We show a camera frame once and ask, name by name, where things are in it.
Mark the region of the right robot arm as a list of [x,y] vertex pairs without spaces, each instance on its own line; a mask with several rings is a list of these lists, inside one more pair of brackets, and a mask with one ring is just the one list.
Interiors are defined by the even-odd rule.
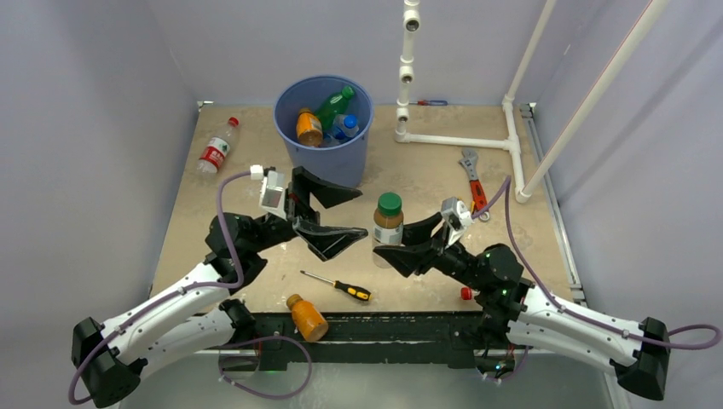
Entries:
[[634,395],[663,399],[670,358],[661,345],[669,340],[663,322],[620,319],[554,296],[523,277],[523,265],[507,245],[473,255],[460,242],[448,244],[457,226],[436,213],[412,224],[402,245],[380,245],[373,252],[404,277],[436,269],[475,291],[486,315],[478,325],[485,344],[562,354],[615,376]]

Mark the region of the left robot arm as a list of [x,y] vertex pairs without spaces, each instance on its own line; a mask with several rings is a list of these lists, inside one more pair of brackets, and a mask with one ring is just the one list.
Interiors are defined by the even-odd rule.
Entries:
[[312,207],[325,209],[360,196],[304,167],[285,177],[254,165],[247,176],[259,181],[257,217],[218,210],[205,242],[209,253],[174,285],[111,319],[86,318],[72,330],[71,384],[82,384],[87,401],[114,406],[158,369],[202,349],[229,344],[242,349],[256,341],[256,322],[235,294],[263,271],[261,254],[301,239],[328,261],[367,237],[364,228],[330,227]]

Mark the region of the red label clear bottle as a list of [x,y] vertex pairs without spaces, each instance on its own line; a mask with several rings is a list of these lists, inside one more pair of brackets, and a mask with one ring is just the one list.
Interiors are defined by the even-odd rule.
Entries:
[[239,138],[240,121],[230,117],[227,122],[217,127],[196,161],[196,170],[200,174],[216,174],[229,156]]

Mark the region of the green plastic bottle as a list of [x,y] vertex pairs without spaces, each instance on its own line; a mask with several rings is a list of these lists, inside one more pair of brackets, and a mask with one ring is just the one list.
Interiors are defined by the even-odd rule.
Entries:
[[339,92],[328,96],[315,111],[315,116],[319,119],[321,127],[328,130],[338,115],[345,114],[355,96],[356,91],[349,85],[345,85]]

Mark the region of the orange pouch gold cap bottle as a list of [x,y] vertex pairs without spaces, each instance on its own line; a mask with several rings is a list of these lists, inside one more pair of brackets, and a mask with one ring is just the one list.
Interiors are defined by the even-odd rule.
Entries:
[[298,111],[296,135],[298,143],[306,147],[319,147],[322,143],[321,122],[308,107],[303,107]]

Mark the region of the orange juice bottle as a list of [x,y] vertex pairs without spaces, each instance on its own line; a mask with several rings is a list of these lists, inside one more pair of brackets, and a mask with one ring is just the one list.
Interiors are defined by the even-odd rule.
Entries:
[[318,342],[326,335],[329,324],[311,302],[299,294],[292,294],[287,298],[286,305],[294,325],[306,342]]

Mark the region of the small Pepsi bottle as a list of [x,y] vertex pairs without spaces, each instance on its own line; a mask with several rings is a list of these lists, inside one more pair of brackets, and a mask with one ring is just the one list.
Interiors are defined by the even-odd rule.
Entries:
[[359,124],[356,115],[339,114],[333,120],[330,136],[341,143],[355,138],[358,132]]

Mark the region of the green cap tea bottle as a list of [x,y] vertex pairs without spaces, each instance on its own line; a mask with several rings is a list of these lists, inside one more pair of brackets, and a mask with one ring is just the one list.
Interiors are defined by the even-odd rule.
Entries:
[[373,213],[373,248],[383,245],[402,244],[404,214],[402,198],[392,192],[379,196]]

